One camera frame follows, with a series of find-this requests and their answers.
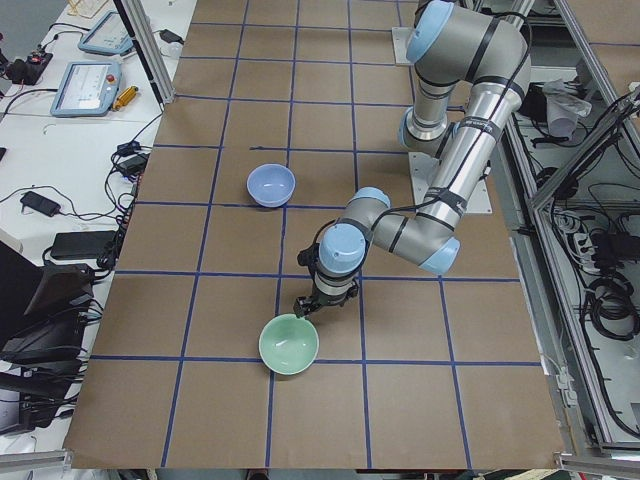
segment table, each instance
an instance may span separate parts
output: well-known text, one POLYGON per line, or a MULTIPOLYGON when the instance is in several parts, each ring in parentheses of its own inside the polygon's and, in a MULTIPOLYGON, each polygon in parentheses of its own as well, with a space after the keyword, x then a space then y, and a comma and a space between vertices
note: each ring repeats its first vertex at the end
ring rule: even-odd
MULTIPOLYGON (((193 13, 195 1, 179 0, 168 2, 143 2, 154 28, 169 28, 184 35, 193 13)), ((91 26, 100 15, 114 5, 108 3, 93 20, 84 20, 69 16, 66 10, 58 18, 59 22, 91 26)), ((67 27, 54 27, 43 43, 67 27)), ((49 51, 54 58, 45 71, 41 83, 30 88, 57 88, 62 73, 69 61, 98 60, 104 57, 87 55, 76 48, 79 35, 63 34, 52 43, 49 51)), ((165 57, 170 74, 174 74, 177 60, 165 57)), ((0 163, 0 198, 4 198, 16 189, 32 185, 52 185, 69 196, 78 211, 106 212, 112 205, 104 194, 104 180, 111 168, 109 160, 116 145, 129 141, 149 120, 160 113, 158 104, 151 92, 143 68, 136 56, 124 60, 123 72, 127 85, 135 83, 141 94, 131 104, 119 112, 110 112, 101 118, 53 118, 49 108, 53 94, 37 93, 17 100, 9 115, 0 123, 0 145, 6 147, 7 154, 0 163)), ((14 86, 7 95, 20 91, 14 86)), ((0 101, 3 111, 9 99, 0 101)), ((142 144, 151 145, 157 132, 158 122, 152 124, 140 136, 142 144)), ((130 191, 131 183, 119 175, 110 181, 116 195, 130 191)), ((41 190, 45 196, 59 201, 63 210, 68 202, 61 199, 52 190, 41 190)), ((70 217, 43 217, 38 213, 21 213, 20 195, 14 195, 0 204, 0 228, 19 239, 24 247, 23 255, 35 264, 41 264, 42 251, 49 247, 56 233, 61 231, 100 230, 115 227, 115 222, 101 219, 81 222, 70 217)), ((96 286, 96 299, 104 303, 107 299, 111 277, 96 286)), ((90 350, 97 325, 87 327, 83 347, 90 350)), ((2 370, 9 367, 2 364, 2 370)), ((38 428, 25 436, 36 438, 36 450, 46 452, 60 449, 69 428, 70 420, 56 420, 47 429, 38 428)), ((15 437, 0 437, 0 452, 10 447, 15 437)))
POLYGON ((389 30, 405 2, 196 6, 65 446, 74 466, 531 468, 563 450, 509 232, 465 217, 434 277, 377 249, 362 294, 313 316, 287 378, 257 338, 310 280, 295 263, 359 187, 412 202, 396 130, 412 103, 389 30), (284 208, 247 174, 289 166, 284 208))

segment black cable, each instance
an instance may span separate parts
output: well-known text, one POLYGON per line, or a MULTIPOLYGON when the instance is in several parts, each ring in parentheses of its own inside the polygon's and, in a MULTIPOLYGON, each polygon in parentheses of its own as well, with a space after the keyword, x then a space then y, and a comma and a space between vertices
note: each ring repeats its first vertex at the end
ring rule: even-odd
POLYGON ((315 243, 318 241, 318 237, 320 236, 320 234, 322 233, 322 231, 327 228, 330 225, 333 225, 334 223, 336 223, 338 219, 333 219, 333 220, 329 220, 327 223, 325 223, 324 225, 322 225, 318 231, 316 232, 316 234, 313 236, 313 241, 311 242, 311 245, 315 245, 315 243))
POLYGON ((30 93, 36 93, 36 92, 57 92, 57 91, 58 91, 57 88, 34 88, 33 90, 27 90, 26 92, 19 93, 18 95, 16 95, 15 97, 13 97, 11 99, 11 101, 9 102, 7 107, 4 109, 4 113, 2 114, 2 118, 4 118, 7 115, 7 113, 9 113, 9 109, 11 108, 11 105, 13 105, 13 102, 15 102, 20 97, 23 97, 25 95, 29 95, 30 93))
POLYGON ((60 35, 62 35, 63 33, 79 33, 80 35, 83 35, 83 33, 82 33, 82 32, 79 32, 79 31, 77 31, 77 30, 63 30, 63 31, 61 31, 61 32, 56 32, 56 34, 53 36, 53 38, 52 38, 51 40, 49 40, 49 41, 48 41, 47 43, 45 43, 44 45, 39 45, 39 46, 42 48, 42 50, 43 50, 44 52, 46 52, 46 51, 47 51, 47 47, 48 47, 49 45, 51 45, 53 42, 55 42, 56 40, 58 40, 58 38, 60 38, 60 35))
POLYGON ((129 143, 133 143, 136 140, 136 138, 138 138, 142 134, 142 132, 144 132, 147 128, 149 128, 153 124, 153 122, 159 119, 163 113, 164 113, 164 110, 162 110, 162 112, 160 112, 158 115, 156 115, 151 120, 149 120, 149 123, 147 123, 144 127, 142 127, 140 131, 133 136, 133 138, 129 141, 129 143))
POLYGON ((437 201, 439 201, 439 199, 438 199, 438 197, 435 197, 435 198, 432 198, 431 200, 428 200, 426 202, 420 203, 418 205, 405 205, 404 207, 389 208, 388 210, 385 210, 380 215, 378 215, 378 218, 376 218, 375 221, 373 222, 373 224, 371 225, 371 231, 375 232, 375 229, 378 226, 378 224, 380 223, 380 220, 382 220, 387 215, 391 215, 392 213, 396 213, 396 212, 411 212, 411 211, 414 211, 414 210, 419 210, 421 208, 424 208, 424 207, 427 207, 429 205, 432 205, 432 204, 436 203, 437 201))
POLYGON ((78 213, 78 211, 76 209, 76 206, 73 203, 73 200, 71 200, 71 198, 69 198, 67 195, 62 193, 60 190, 58 190, 53 185, 39 185, 39 186, 35 186, 34 185, 34 186, 31 186, 31 187, 18 188, 16 190, 14 190, 13 192, 11 192, 6 197, 1 198, 0 199, 0 203, 6 202, 7 200, 9 200, 11 197, 16 195, 17 193, 28 192, 30 190, 41 190, 41 189, 45 189, 45 188, 53 190, 55 193, 57 193, 58 195, 60 195, 62 198, 64 198, 66 201, 69 202, 69 205, 71 207, 71 212, 72 213, 61 213, 60 212, 59 215, 62 215, 62 216, 65 216, 65 217, 75 217, 75 218, 77 218, 79 220, 82 220, 83 222, 91 222, 91 221, 97 220, 99 218, 115 218, 115 217, 111 216, 111 214, 116 211, 115 208, 111 209, 107 213, 78 213))
POLYGON ((516 134, 518 135, 518 139, 520 140, 520 143, 522 144, 522 150, 524 151, 525 156, 527 157, 527 161, 529 163, 529 170, 531 171, 531 173, 533 174, 533 176, 535 177, 538 172, 535 171, 534 168, 534 163, 538 166, 538 168, 540 169, 540 171, 544 170, 544 166, 533 156, 531 155, 531 152, 529 151, 529 149, 527 148, 525 139, 524 139, 524 135, 522 134, 522 130, 520 130, 520 122, 518 121, 518 117, 516 116, 515 113, 511 114, 511 118, 513 120, 513 125, 516 129, 516 134))
POLYGON ((587 345, 587 352, 589 353, 589 358, 591 359, 591 363, 593 364, 594 371, 596 373, 596 377, 598 379, 598 386, 600 387, 600 392, 602 394, 602 398, 604 400, 605 407, 609 412, 609 415, 615 422, 615 424, 620 427, 622 431, 628 433, 629 435, 640 438, 640 431, 634 430, 629 425, 624 423, 624 421, 619 417, 618 412, 615 408, 613 408, 613 404, 611 403, 611 398, 609 397, 609 392, 607 391, 607 385, 604 379, 604 375, 602 374, 602 368, 600 367, 600 363, 598 362, 598 358, 595 354, 595 349, 591 344, 591 338, 589 337, 589 332, 587 331, 587 320, 586 320, 586 310, 585 306, 581 305, 580 307, 580 326, 582 330, 582 336, 584 337, 584 341, 587 345))
POLYGON ((73 25, 72 23, 64 23, 64 22, 52 23, 51 25, 49 25, 49 30, 51 30, 56 25, 62 25, 62 26, 65 26, 65 27, 73 27, 73 28, 77 28, 78 30, 83 30, 85 32, 88 32, 88 31, 91 30, 90 28, 81 27, 80 25, 73 25))

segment brown cardboard surface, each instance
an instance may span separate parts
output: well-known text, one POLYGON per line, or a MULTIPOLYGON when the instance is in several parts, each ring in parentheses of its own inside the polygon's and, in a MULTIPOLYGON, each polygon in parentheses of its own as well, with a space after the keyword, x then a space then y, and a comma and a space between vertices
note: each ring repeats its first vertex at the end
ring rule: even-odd
POLYGON ((192 25, 176 79, 197 98, 162 119, 67 438, 74 466, 548 465, 558 432, 490 182, 495 213, 463 219, 445 278, 372 248, 361 296, 312 316, 307 371, 259 359, 263 325, 311 291, 299 250, 355 190, 413 202, 396 140, 411 83, 388 30, 405 3, 199 2, 211 23, 192 25), (264 163, 296 175, 286 207, 247 194, 264 163))
POLYGON ((93 353, 180 355, 194 281, 190 275, 116 275, 93 353))
POLYGON ((351 107, 346 105, 293 106, 291 146, 294 148, 353 148, 351 107))
POLYGON ((459 468, 465 464, 451 367, 367 367, 371 451, 378 468, 459 468), (412 422, 420 418, 420 428, 412 422))
POLYGON ((236 71, 233 97, 289 100, 292 65, 289 62, 240 60, 236 71))
POLYGON ((404 66, 354 65, 354 101, 413 105, 409 75, 409 68, 404 66))
POLYGON ((211 148, 156 148, 138 194, 147 202, 206 203, 218 158, 211 148))
POLYGON ((273 467, 366 464, 362 367, 317 365, 274 390, 273 467))
POLYGON ((165 107, 156 145, 219 146, 227 102, 178 98, 165 107))
POLYGON ((186 363, 167 467, 262 465, 268 389, 263 365, 186 363))
POLYGON ((445 282, 444 290, 457 360, 540 360, 520 283, 445 282))
POLYGON ((206 213, 206 207, 137 205, 118 268, 194 271, 206 213))
POLYGON ((250 2, 247 23, 260 25, 295 25, 297 0, 250 2))
POLYGON ((413 27, 413 22, 416 17, 417 3, 414 2, 399 2, 398 8, 400 9, 400 24, 401 27, 413 27))
POLYGON ((248 0, 198 2, 192 22, 242 23, 248 0))
POLYGON ((349 65, 296 64, 293 98, 306 102, 350 102, 351 70, 349 65))
POLYGON ((458 367, 458 378, 473 465, 554 468, 562 439, 540 368, 458 367))
POLYGON ((640 79, 640 45, 592 45, 591 48, 609 74, 616 93, 619 96, 629 93, 629 84, 640 79))
POLYGON ((349 26, 348 0, 300 0, 299 25, 306 27, 349 26))
POLYGON ((344 206, 356 193, 352 153, 291 152, 289 168, 296 176, 292 205, 344 206))
POLYGON ((282 211, 213 207, 210 222, 204 271, 278 272, 282 211))
POLYGON ((238 51, 241 31, 241 27, 233 25, 191 25, 182 56, 233 58, 238 51))
POLYGON ((245 27, 240 56, 293 60, 294 32, 293 28, 245 27))
POLYGON ((398 151, 398 125, 405 107, 356 105, 356 146, 359 150, 398 151))
POLYGON ((349 32, 322 28, 298 31, 296 60, 349 61, 349 32))
POLYGON ((399 23, 395 2, 351 1, 351 28, 391 30, 399 23))
POLYGON ((638 0, 568 0, 590 43, 640 45, 638 0))
POLYGON ((367 358, 449 360, 438 282, 364 284, 367 358))
POLYGON ((284 102, 231 102, 226 147, 279 147, 287 142, 289 105, 284 102))
POLYGON ((356 30, 351 32, 352 61, 358 63, 386 63, 393 65, 393 43, 391 31, 374 32, 356 30))
POLYGON ((92 360, 64 441, 74 468, 160 465, 177 369, 177 362, 92 360))
POLYGON ((392 207, 413 205, 413 190, 406 153, 359 153, 358 186, 381 188, 392 207))
POLYGON ((178 64, 173 86, 178 95, 227 98, 234 66, 233 60, 183 58, 178 64), (202 75, 193 75, 194 69, 202 75))
POLYGON ((201 277, 198 280, 187 355, 255 358, 258 332, 273 317, 274 278, 201 277), (229 301, 250 296, 250 302, 229 301))

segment metal frame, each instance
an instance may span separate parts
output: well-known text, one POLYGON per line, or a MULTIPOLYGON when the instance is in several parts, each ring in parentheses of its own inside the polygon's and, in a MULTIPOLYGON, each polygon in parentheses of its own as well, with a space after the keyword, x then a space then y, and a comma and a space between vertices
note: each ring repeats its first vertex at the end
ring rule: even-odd
POLYGON ((609 475, 630 480, 640 479, 640 462, 611 458, 576 457, 567 454, 557 455, 556 462, 562 470, 570 472, 609 475))
POLYGON ((138 52, 158 103, 173 102, 176 90, 153 37, 142 3, 140 0, 113 0, 113 3, 138 52))
POLYGON ((69 450, 0 455, 0 474, 51 467, 62 467, 66 471, 71 468, 72 459, 69 450))

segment cable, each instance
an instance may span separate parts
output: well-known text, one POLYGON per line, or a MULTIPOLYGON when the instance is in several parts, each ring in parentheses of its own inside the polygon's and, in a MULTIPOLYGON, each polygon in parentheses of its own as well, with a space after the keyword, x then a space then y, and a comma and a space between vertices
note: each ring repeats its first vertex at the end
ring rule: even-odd
POLYGON ((77 218, 77 219, 79 219, 79 220, 81 220, 83 222, 92 222, 92 221, 97 220, 99 218, 112 218, 112 219, 116 218, 116 217, 111 216, 111 214, 116 211, 115 208, 111 209, 107 213, 78 213, 78 211, 76 210, 76 206, 73 203, 73 200, 71 200, 71 198, 69 198, 67 195, 62 193, 60 190, 58 190, 53 185, 39 185, 39 186, 35 186, 34 185, 34 186, 31 186, 31 187, 18 188, 16 190, 14 190, 13 192, 11 192, 6 197, 1 198, 0 199, 0 203, 6 202, 7 200, 9 200, 11 197, 16 195, 17 193, 28 192, 30 190, 41 190, 41 189, 45 189, 45 188, 53 190, 54 192, 56 192, 58 195, 60 195, 62 198, 64 198, 66 201, 69 202, 69 205, 71 207, 71 212, 72 213, 59 213, 59 215, 62 215, 62 216, 65 216, 65 217, 75 217, 75 218, 77 218))
POLYGON ((0 92, 0 99, 2 99, 2 98, 13 98, 16 95, 19 95, 20 92, 22 92, 22 90, 24 90, 24 80, 22 82, 20 82, 20 89, 16 93, 14 93, 12 95, 5 95, 4 93, 0 92))
MULTIPOLYGON (((507 16, 513 16, 513 17, 520 18, 522 20, 523 24, 527 27, 527 40, 526 40, 527 47, 525 49, 524 54, 522 55, 522 59, 520 60, 520 62, 518 63, 516 69, 513 71, 513 74, 511 75, 511 77, 509 77, 509 80, 505 84, 504 89, 502 90, 502 93, 500 94, 500 97, 498 98, 498 101, 496 102, 496 105, 493 107, 493 111, 491 112, 491 114, 487 118, 488 121, 491 121, 491 119, 493 118, 495 113, 498 111, 498 108, 502 104, 502 101, 504 100, 504 97, 507 95, 507 92, 511 89, 511 87, 513 85, 513 82, 515 81, 516 77, 518 76, 518 73, 520 73, 520 70, 522 70, 522 67, 524 66, 525 62, 527 61, 527 58, 529 57, 529 53, 531 52, 531 44, 533 42, 533 31, 531 29, 531 24, 529 24, 529 21, 527 20, 527 17, 525 17, 524 15, 522 15, 521 13, 518 13, 518 12, 505 12, 505 13, 500 13, 498 15, 495 15, 496 18, 507 17, 507 16)), ((454 182, 458 178, 458 175, 460 175, 460 172, 462 171, 465 162, 469 158, 469 155, 471 155, 471 152, 473 151, 473 149, 475 148, 477 143, 480 141, 480 138, 482 137, 483 133, 484 133, 484 131, 481 131, 475 137, 473 143, 471 144, 471 146, 467 150, 467 153, 465 154, 464 158, 460 162, 460 165, 458 166, 458 169, 456 170, 456 172, 451 177, 451 181, 443 189, 444 191, 449 190, 451 188, 451 186, 454 184, 454 182)))
POLYGON ((90 28, 81 27, 80 25, 73 25, 72 23, 64 23, 64 22, 52 23, 51 25, 49 25, 49 30, 51 30, 56 25, 62 25, 62 26, 65 26, 65 27, 73 27, 73 28, 77 28, 78 30, 82 30, 84 32, 88 32, 88 31, 91 30, 90 28))
POLYGON ((629 425, 624 423, 624 421, 619 417, 618 412, 615 410, 615 408, 613 408, 611 398, 609 397, 609 392, 607 391, 604 375, 602 374, 602 368, 600 367, 600 363, 598 362, 598 358, 596 357, 595 349, 591 344, 589 332, 587 332, 586 321, 586 311, 583 305, 580 308, 580 326, 582 330, 582 336, 584 337, 584 341, 587 344, 587 352, 589 352, 589 358, 591 359, 591 363, 593 364, 593 368, 598 379, 598 386, 600 387, 600 393, 602 394, 605 407, 607 408, 607 411, 609 412, 609 415, 611 416, 615 424, 620 427, 622 431, 635 438, 640 438, 640 431, 634 430, 629 425))
POLYGON ((524 135, 522 135, 522 130, 520 130, 520 122, 518 121, 518 117, 516 116, 515 113, 511 114, 511 119, 513 120, 513 125, 514 125, 514 127, 516 129, 516 134, 518 135, 518 139, 520 140, 520 143, 522 144, 522 150, 524 151, 524 154, 527 157, 527 161, 529 163, 529 170, 531 171, 531 173, 535 177, 539 172, 535 171, 535 168, 534 168, 533 164, 535 163, 538 166, 538 168, 540 169, 540 172, 542 170, 544 170, 544 166, 533 155, 531 155, 531 152, 527 148, 526 142, 524 140, 524 135))
POLYGON ((13 105, 13 103, 19 99, 20 97, 24 96, 24 95, 29 95, 30 93, 36 93, 36 92, 57 92, 58 89, 57 88, 34 88, 33 90, 27 90, 26 92, 22 92, 20 94, 17 94, 16 96, 14 96, 11 101, 9 102, 9 104, 7 105, 7 107, 4 109, 4 112, 2 114, 2 118, 4 118, 7 113, 9 113, 9 109, 11 108, 11 105, 13 105))
POLYGON ((46 51, 47 51, 47 47, 48 47, 49 45, 51 45, 53 42, 55 42, 56 40, 58 40, 58 38, 60 38, 60 35, 62 35, 63 33, 79 33, 80 35, 84 35, 82 32, 79 32, 79 31, 77 31, 77 30, 63 30, 63 31, 61 31, 61 32, 57 32, 57 33, 53 36, 53 38, 52 38, 51 40, 49 40, 49 41, 48 41, 47 43, 45 43, 44 45, 39 45, 39 47, 41 47, 41 48, 42 48, 42 50, 43 50, 44 52, 46 52, 46 51))
POLYGON ((311 242, 311 245, 315 245, 315 243, 318 241, 318 237, 320 236, 320 234, 322 233, 322 231, 327 228, 330 225, 333 225, 334 223, 336 223, 338 219, 333 219, 333 220, 329 220, 327 223, 325 223, 324 225, 322 225, 318 231, 316 232, 316 234, 313 236, 313 241, 311 242))
POLYGON ((153 122, 159 119, 163 113, 164 113, 164 109, 162 109, 162 111, 158 115, 156 115, 151 120, 149 120, 149 123, 147 123, 144 127, 142 127, 142 129, 140 129, 140 131, 134 135, 134 137, 129 141, 129 143, 133 143, 136 140, 136 138, 138 138, 142 134, 142 132, 144 132, 147 128, 149 128, 153 124, 153 122))

